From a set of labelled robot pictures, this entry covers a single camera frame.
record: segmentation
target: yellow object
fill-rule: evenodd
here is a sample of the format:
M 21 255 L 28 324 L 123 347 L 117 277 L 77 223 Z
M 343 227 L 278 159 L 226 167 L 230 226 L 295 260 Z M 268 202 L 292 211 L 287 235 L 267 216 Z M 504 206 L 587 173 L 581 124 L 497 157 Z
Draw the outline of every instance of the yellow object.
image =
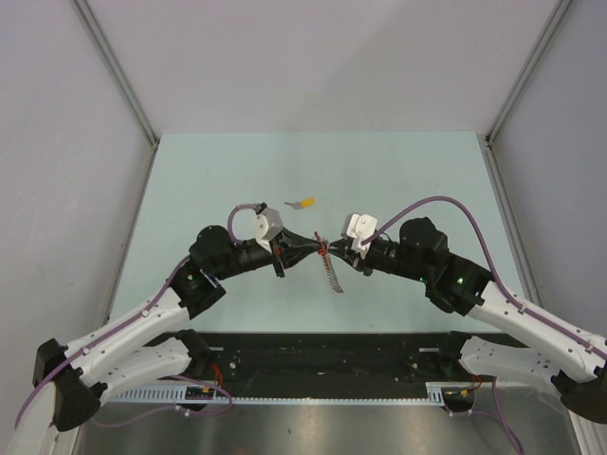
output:
M 306 208 L 306 207 L 310 207 L 312 204 L 314 204 L 314 198 L 308 197 L 307 199 L 304 199 L 302 201 L 302 209 Z

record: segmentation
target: purple cable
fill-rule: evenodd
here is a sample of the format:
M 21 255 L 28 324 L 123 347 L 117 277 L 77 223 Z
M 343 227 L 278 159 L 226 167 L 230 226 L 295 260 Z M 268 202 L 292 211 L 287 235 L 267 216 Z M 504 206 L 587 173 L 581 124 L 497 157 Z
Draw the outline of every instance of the purple cable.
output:
M 565 335 L 566 337 L 573 339 L 574 341 L 581 344 L 584 348 L 586 348 L 590 352 L 593 352 L 596 355 L 598 355 L 599 357 L 601 357 L 603 360 L 607 360 L 607 353 L 602 352 L 600 349 L 598 349 L 597 347 L 590 344 L 584 338 L 565 329 L 564 327 L 561 327 L 559 324 L 557 324 L 556 322 L 553 322 L 552 320 L 546 318 L 545 316 L 543 316 L 531 309 L 524 308 L 523 304 L 520 303 L 518 300 L 516 300 L 516 298 L 512 294 L 510 294 L 510 292 L 506 288 L 506 285 L 504 284 L 504 282 L 502 281 L 502 279 L 500 278 L 500 276 L 497 273 L 497 268 L 495 267 L 495 263 L 493 262 L 493 259 L 491 258 L 491 254 L 489 253 L 487 242 L 485 241 L 485 237 L 483 236 L 483 232 L 481 232 L 481 229 L 479 228 L 478 223 L 472 216 L 472 213 L 470 213 L 470 211 L 466 208 L 466 206 L 464 206 L 464 204 L 459 202 L 457 199 L 453 199 L 452 197 L 448 197 L 448 196 L 431 196 L 431 197 L 426 197 L 424 199 L 421 199 L 421 200 L 411 204 L 409 207 L 407 207 L 402 212 L 397 214 L 395 217 L 390 219 L 388 221 L 388 223 L 386 223 L 385 225 L 380 227 L 376 231 L 375 234 L 373 234 L 371 237 L 369 237 L 368 239 L 361 242 L 361 244 L 362 245 L 370 244 L 377 237 L 379 237 L 382 233 L 384 233 L 388 228 L 390 228 L 394 223 L 396 223 L 398 220 L 400 220 L 402 217 L 411 213 L 413 210 L 415 210 L 421 206 L 424 206 L 426 204 L 429 204 L 431 202 L 449 202 L 450 204 L 455 205 L 457 208 L 459 208 L 460 210 L 462 210 L 464 212 L 464 214 L 466 215 L 466 217 L 472 224 L 472 228 L 474 229 L 474 232 L 476 233 L 476 237 L 478 238 L 478 241 L 481 244 L 481 248 L 483 249 L 483 254 L 485 255 L 485 259 L 487 260 L 489 270 L 491 271 L 491 274 L 493 275 L 493 279 L 495 280 L 497 287 L 500 289 L 500 291 L 502 292 L 504 297 L 506 297 L 514 306 L 516 306 L 519 310 L 523 309 L 522 310 L 523 313 L 527 313 L 532 318 L 539 320 L 540 322 L 543 322 L 544 324 L 553 328 L 557 332 L 560 332 L 563 335 Z
M 238 239 L 234 235 L 234 228 L 232 225 L 233 225 L 234 216 L 236 216 L 236 213 L 238 213 L 241 210 L 247 210 L 247 209 L 256 210 L 258 207 L 259 207 L 259 204 L 241 204 L 239 206 L 234 207 L 231 210 L 230 216 L 228 217 L 228 235 L 230 236 L 230 240 L 232 240 L 233 243 L 235 243 L 237 245 L 241 245 L 243 243 L 242 240 Z
M 181 376 L 181 375 L 171 376 L 171 378 L 179 379 L 179 380 L 187 381 L 187 382 L 192 382 L 192 383 L 198 384 L 200 386 L 208 387 L 210 389 L 220 392 L 226 398 L 228 398 L 228 404 L 222 409 L 214 410 L 211 412 L 201 412 L 198 410 L 185 409 L 186 412 L 189 412 L 189 413 L 195 414 L 195 415 L 200 415 L 202 417 L 205 417 L 205 416 L 209 417 L 209 416 L 223 414 L 224 412 L 231 410 L 231 408 L 234 406 L 230 393 L 220 386 L 215 386 L 214 384 L 210 384 L 208 382 L 199 381 L 197 379 L 191 379 L 190 377 Z M 122 428 L 122 427 L 127 427 L 131 424 L 134 424 L 135 422 L 138 422 L 140 420 L 143 420 L 151 415 L 157 414 L 159 412 L 164 412 L 165 410 L 183 410 L 183 408 L 181 408 L 181 407 L 176 408 L 174 405 L 161 406 L 159 408 L 154 408 L 154 409 L 148 410 L 147 412 L 143 412 L 142 414 L 138 415 L 137 417 L 133 417 L 131 419 L 128 419 L 128 420 L 125 420 L 122 422 L 118 422 L 117 424 L 105 424 L 93 417 L 91 419 L 91 423 L 99 428 L 110 428 L 110 429 L 111 428 Z
M 150 300 L 150 302 L 147 305 L 145 305 L 144 310 L 148 310 L 149 311 L 150 309 L 152 309 L 154 307 L 154 305 L 156 305 L 156 303 L 160 300 L 160 298 L 162 297 L 162 295 L 169 288 L 169 285 L 171 284 L 171 281 L 175 277 L 175 274 L 177 273 L 177 271 L 179 270 L 179 268 L 183 264 L 185 264 L 187 261 L 189 261 L 189 260 L 190 260 L 190 256 L 186 256 L 181 261 L 179 261 L 179 264 L 177 264 L 175 266 L 175 268 L 171 272 L 171 275 L 169 275 L 169 278 L 167 278 L 166 282 L 162 285 L 162 287 L 160 288 L 160 290 L 158 291 L 158 293 L 154 296 L 153 299 Z M 98 344 L 104 342 L 109 337 L 111 337 L 111 336 L 115 335 L 116 333 L 120 332 L 122 329 L 124 329 L 125 327 L 128 327 L 133 322 L 135 322 L 136 320 L 138 320 L 139 318 L 142 318 L 142 317 L 143 317 L 143 315 L 141 314 L 141 312 L 138 312 L 137 314 L 135 314 L 132 317 L 130 317 L 129 319 L 127 319 L 125 322 L 117 325 L 112 330 L 110 330 L 110 331 L 106 332 L 105 334 L 101 335 L 99 338 L 91 341 L 86 346 L 83 346 L 82 348 L 80 348 L 78 351 L 76 351 L 74 354 L 72 354 L 66 360 L 64 360 L 63 362 L 61 362 L 49 374 L 47 374 L 43 378 L 43 380 L 40 381 L 40 383 L 36 386 L 36 388 L 29 394 L 28 399 L 23 404 L 23 406 L 21 407 L 21 409 L 19 409 L 19 413 L 17 414 L 17 418 L 15 419 L 15 428 L 17 428 L 19 426 L 19 422 L 21 422 L 21 419 L 23 418 L 24 413 L 29 408 L 29 405 L 31 405 L 31 402 L 34 400 L 34 398 L 38 395 L 38 393 L 40 393 L 40 391 L 42 390 L 42 388 L 46 384 L 48 384 L 50 381 L 52 381 L 55 378 L 55 376 L 57 374 L 59 374 L 59 372 L 62 371 L 66 366 L 68 366 L 70 363 L 72 363 L 78 357 L 80 357 L 81 355 L 83 355 L 85 349 L 92 349 L 92 348 L 94 348 Z
M 517 453 L 519 455 L 524 455 L 523 443 L 521 443 L 521 440 L 519 439 L 519 437 L 512 430 L 512 428 L 510 428 L 507 425 L 506 420 L 504 420 L 504 415 L 502 413 L 502 408 L 500 406 L 500 401 L 499 401 L 499 399 L 497 397 L 496 382 L 497 382 L 497 378 L 494 378 L 493 379 L 493 385 L 492 385 L 492 391 L 493 391 L 493 401 L 495 402 L 495 408 L 497 409 L 499 417 L 496 417 L 493 414 L 491 414 L 490 412 L 486 412 L 484 410 L 474 410 L 474 409 L 471 409 L 470 411 L 463 410 L 463 411 L 460 411 L 460 412 L 453 412 L 451 409 L 449 409 L 449 407 L 447 406 L 447 404 L 445 404 L 445 410 L 449 413 L 449 416 L 465 417 L 465 416 L 471 416 L 471 415 L 483 415 L 485 417 L 488 417 L 489 419 L 494 420 L 495 422 L 497 422 L 498 424 L 501 424 L 504 427 L 504 431 L 506 432 L 506 436 L 510 440 L 510 443 L 512 444 L 512 446 L 514 447 L 514 449 L 517 451 Z
M 519 441 L 519 438 L 516 437 L 514 432 L 506 424 L 506 419 L 504 418 L 504 413 L 502 412 L 502 405 L 500 405 L 500 400 L 497 397 L 497 377 L 493 378 L 493 382 L 491 384 L 491 392 L 493 393 L 493 402 L 495 403 L 495 409 L 497 409 L 497 415 L 500 418 L 499 419 L 500 423 L 502 424 L 502 427 L 504 427 L 504 431 L 506 432 L 506 435 L 507 435 L 508 439 L 510 440 L 510 443 L 512 443 L 514 448 L 517 448 L 517 445 L 518 445 L 518 448 L 519 448 L 518 452 L 521 455 L 524 455 L 524 450 L 523 450 L 523 446 L 521 445 L 521 441 Z

